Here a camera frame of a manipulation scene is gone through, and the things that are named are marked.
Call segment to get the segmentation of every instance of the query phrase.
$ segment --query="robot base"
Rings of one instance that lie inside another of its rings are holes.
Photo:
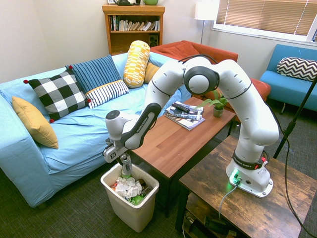
[[[232,160],[226,168],[226,173],[233,186],[236,185],[238,180],[234,177],[234,175],[238,174],[238,178],[241,178],[241,182],[238,187],[256,197],[266,197],[273,189],[273,180],[269,177],[269,172],[264,166],[258,170],[251,171],[238,166],[234,160]]]

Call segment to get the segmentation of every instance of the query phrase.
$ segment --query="bowl on shelf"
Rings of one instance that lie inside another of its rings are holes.
[[[156,5],[159,0],[143,0],[145,5]]]

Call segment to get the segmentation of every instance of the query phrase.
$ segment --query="small plant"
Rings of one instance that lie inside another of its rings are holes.
[[[213,90],[214,98],[215,99],[206,99],[204,100],[200,105],[197,106],[197,108],[203,107],[207,104],[209,104],[209,107],[211,105],[214,105],[214,108],[216,110],[223,110],[224,106],[228,103],[227,99],[220,94],[217,90]]]

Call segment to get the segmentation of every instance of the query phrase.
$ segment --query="crumpled paper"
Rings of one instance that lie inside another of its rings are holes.
[[[132,177],[128,179],[118,177],[116,182],[117,186],[115,187],[115,192],[125,199],[141,194],[142,186],[140,182],[135,182],[135,179]]]

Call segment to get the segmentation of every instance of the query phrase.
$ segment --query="tripod stand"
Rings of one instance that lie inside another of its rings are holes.
[[[317,83],[317,76],[316,76],[316,78],[314,79],[314,81],[312,82],[312,84],[311,84],[311,86],[310,86],[310,88],[309,88],[307,94],[305,95],[305,98],[303,99],[301,105],[299,106],[299,108],[298,108],[298,110],[297,110],[297,112],[296,112],[296,114],[295,114],[293,120],[288,124],[286,130],[284,131],[284,137],[283,137],[281,143],[279,144],[279,146],[278,146],[278,148],[277,148],[277,150],[276,150],[276,152],[275,152],[273,158],[277,158],[279,152],[281,151],[281,149],[282,149],[283,146],[284,146],[284,143],[285,143],[286,139],[287,139],[288,136],[292,133],[292,131],[293,131],[295,125],[296,125],[296,120],[297,120],[298,116],[301,114],[301,112],[302,112],[302,110],[303,110],[303,108],[304,108],[304,106],[305,106],[305,103],[306,103],[308,97],[310,96],[310,94],[312,93],[312,91],[313,91],[313,89],[314,89],[316,83]]]

